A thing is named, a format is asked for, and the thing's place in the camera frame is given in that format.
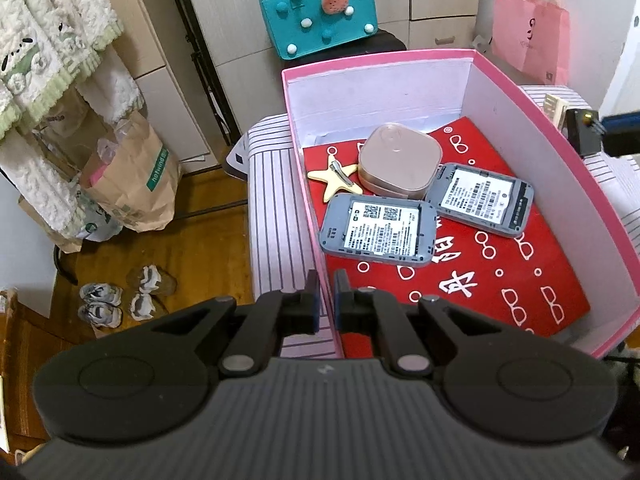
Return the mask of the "grey pocket router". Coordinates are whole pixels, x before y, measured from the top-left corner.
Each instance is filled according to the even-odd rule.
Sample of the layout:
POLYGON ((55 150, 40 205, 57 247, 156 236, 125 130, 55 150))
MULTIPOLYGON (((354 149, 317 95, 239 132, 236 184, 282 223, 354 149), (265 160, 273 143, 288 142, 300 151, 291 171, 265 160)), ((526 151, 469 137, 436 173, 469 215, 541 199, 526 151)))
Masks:
POLYGON ((432 261, 437 214, 424 200, 337 194, 319 232, 328 255, 394 266, 426 266, 432 261))
POLYGON ((425 201, 446 219, 515 238, 526 228, 534 198, 534 188, 522 179, 448 162, 437 170, 425 201))

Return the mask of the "pink cardboard box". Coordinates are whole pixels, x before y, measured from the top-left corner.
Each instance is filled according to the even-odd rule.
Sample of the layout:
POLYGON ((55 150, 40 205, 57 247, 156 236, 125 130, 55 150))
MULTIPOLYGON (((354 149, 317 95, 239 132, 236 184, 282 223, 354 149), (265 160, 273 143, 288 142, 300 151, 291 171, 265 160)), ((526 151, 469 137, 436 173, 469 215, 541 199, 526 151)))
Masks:
POLYGON ((562 333, 603 358, 639 324, 639 258, 622 220, 585 163, 521 88, 473 49, 427 49, 336 58, 281 74, 304 205, 303 150, 355 139, 386 122, 438 128, 467 117, 535 189, 590 303, 562 333))

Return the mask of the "black rectangular battery cover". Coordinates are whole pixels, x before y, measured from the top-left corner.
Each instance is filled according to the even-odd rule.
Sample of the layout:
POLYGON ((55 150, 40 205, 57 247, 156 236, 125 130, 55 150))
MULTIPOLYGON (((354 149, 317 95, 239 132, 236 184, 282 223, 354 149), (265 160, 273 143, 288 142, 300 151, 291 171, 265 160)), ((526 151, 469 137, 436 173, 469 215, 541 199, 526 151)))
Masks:
POLYGON ((588 108, 570 108, 565 113, 567 140, 581 158, 601 151, 601 139, 594 128, 598 120, 598 113, 588 108))

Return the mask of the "beige plastic comb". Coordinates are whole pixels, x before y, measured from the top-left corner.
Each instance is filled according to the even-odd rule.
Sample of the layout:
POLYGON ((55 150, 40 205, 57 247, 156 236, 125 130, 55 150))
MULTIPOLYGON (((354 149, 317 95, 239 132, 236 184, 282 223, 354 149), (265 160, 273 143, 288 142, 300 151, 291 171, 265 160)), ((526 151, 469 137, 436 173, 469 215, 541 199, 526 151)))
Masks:
POLYGON ((566 111, 570 105, 566 99, 547 93, 544 96, 542 110, 555 128, 561 129, 565 122, 566 111))

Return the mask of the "grey pocket router open back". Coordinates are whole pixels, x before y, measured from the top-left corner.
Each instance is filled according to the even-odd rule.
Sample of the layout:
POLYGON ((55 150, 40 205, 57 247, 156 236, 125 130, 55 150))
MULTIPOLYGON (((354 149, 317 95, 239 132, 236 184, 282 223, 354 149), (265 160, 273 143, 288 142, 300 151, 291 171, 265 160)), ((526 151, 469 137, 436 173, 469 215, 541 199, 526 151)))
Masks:
POLYGON ((337 194, 319 232, 328 255, 394 266, 426 266, 432 261, 437 214, 424 200, 337 194))

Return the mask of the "pink paper gift bag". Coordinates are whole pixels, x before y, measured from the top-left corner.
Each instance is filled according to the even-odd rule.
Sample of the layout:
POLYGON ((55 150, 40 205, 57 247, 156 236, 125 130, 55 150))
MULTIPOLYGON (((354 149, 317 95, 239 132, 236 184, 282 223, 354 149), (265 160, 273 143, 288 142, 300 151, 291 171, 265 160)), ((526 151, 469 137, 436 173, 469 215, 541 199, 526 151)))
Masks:
POLYGON ((542 84, 567 84, 570 14, 563 0, 494 0, 491 52, 542 84))

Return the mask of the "brown slipper pair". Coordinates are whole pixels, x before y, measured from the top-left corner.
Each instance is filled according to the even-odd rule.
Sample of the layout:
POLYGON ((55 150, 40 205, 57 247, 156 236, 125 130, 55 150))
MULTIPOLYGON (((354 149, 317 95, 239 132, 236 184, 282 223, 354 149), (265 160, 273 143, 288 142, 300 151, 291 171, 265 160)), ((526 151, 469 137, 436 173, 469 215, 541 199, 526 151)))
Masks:
POLYGON ((125 306, 136 322, 161 318, 168 313, 162 300, 173 295, 177 281, 160 266, 149 264, 131 271, 127 276, 131 295, 125 306))

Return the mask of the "gold star hair clip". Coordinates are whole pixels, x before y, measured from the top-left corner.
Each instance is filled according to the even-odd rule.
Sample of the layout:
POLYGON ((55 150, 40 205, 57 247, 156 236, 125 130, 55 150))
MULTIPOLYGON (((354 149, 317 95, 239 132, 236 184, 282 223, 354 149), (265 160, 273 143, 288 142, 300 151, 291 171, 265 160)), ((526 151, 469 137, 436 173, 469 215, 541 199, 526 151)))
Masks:
POLYGON ((307 178, 326 185, 322 202, 327 204, 338 192, 362 195, 363 190, 350 177, 358 172, 358 165, 343 166, 332 154, 328 155, 328 166, 325 170, 311 170, 307 178))

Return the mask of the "pink square compact case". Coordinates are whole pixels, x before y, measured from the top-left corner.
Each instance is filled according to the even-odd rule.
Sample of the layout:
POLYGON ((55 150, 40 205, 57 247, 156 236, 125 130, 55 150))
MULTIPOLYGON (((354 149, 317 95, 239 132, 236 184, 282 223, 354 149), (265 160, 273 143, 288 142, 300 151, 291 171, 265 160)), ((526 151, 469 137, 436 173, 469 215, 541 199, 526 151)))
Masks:
POLYGON ((358 179, 378 196, 424 200, 441 161, 442 147, 432 136, 390 122, 359 149, 358 179))

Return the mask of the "grey sneaker pair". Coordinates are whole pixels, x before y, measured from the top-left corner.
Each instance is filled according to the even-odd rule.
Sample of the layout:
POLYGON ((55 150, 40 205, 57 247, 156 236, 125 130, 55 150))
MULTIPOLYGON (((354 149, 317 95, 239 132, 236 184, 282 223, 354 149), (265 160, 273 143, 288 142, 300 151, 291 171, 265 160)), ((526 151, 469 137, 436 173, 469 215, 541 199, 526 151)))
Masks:
POLYGON ((122 324, 121 287, 108 283, 89 283, 81 286, 78 318, 93 327, 117 328, 122 324))

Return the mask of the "brown paper shopping bag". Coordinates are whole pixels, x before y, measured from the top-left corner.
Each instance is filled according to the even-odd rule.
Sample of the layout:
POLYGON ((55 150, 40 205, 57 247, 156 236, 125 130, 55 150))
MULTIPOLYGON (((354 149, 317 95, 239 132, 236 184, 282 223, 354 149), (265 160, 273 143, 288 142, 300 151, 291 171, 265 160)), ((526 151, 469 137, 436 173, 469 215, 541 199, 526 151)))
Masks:
POLYGON ((125 228, 160 231, 174 220, 181 178, 177 157, 134 112, 99 138, 80 186, 125 228))

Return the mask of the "white wardrobe cabinet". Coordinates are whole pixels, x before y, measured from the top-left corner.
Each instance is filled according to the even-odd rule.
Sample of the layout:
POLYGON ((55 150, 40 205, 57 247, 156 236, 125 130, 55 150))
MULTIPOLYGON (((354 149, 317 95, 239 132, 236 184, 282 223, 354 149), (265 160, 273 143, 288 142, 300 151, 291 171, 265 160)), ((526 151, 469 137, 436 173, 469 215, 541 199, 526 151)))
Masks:
POLYGON ((285 67, 347 48, 465 47, 480 0, 111 0, 118 52, 150 122, 181 159, 198 148, 168 93, 176 84, 210 147, 285 109, 285 67))

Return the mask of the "black suitcase under handbag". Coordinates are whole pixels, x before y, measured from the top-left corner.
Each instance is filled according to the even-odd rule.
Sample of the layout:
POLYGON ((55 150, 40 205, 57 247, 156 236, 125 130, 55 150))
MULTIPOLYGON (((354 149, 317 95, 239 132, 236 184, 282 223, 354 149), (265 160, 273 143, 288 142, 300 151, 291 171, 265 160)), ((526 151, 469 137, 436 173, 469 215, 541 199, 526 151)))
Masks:
POLYGON ((407 46, 396 36, 386 30, 379 29, 375 35, 361 38, 348 44, 322 50, 313 54, 283 62, 284 68, 335 60, 336 58, 351 58, 352 56, 375 54, 382 52, 405 51, 407 46))

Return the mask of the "teal felt handbag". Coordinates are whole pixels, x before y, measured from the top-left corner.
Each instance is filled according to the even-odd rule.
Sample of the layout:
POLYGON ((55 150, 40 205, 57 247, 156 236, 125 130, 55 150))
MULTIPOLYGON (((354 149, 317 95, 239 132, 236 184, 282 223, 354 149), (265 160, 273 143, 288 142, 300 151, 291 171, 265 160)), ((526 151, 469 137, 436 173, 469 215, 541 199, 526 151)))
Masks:
POLYGON ((375 0, 258 0, 273 49, 283 61, 375 35, 375 0))

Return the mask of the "cream knitted cardigan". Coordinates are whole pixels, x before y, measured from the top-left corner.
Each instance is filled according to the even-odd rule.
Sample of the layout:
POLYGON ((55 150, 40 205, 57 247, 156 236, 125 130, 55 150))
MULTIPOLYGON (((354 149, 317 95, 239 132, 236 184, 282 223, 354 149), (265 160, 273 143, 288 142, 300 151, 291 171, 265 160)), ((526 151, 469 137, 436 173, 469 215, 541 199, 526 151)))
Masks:
POLYGON ((71 136, 88 112, 114 126, 142 109, 113 47, 123 32, 110 0, 1 0, 1 172, 47 228, 71 240, 105 240, 122 227, 31 135, 48 127, 71 136))

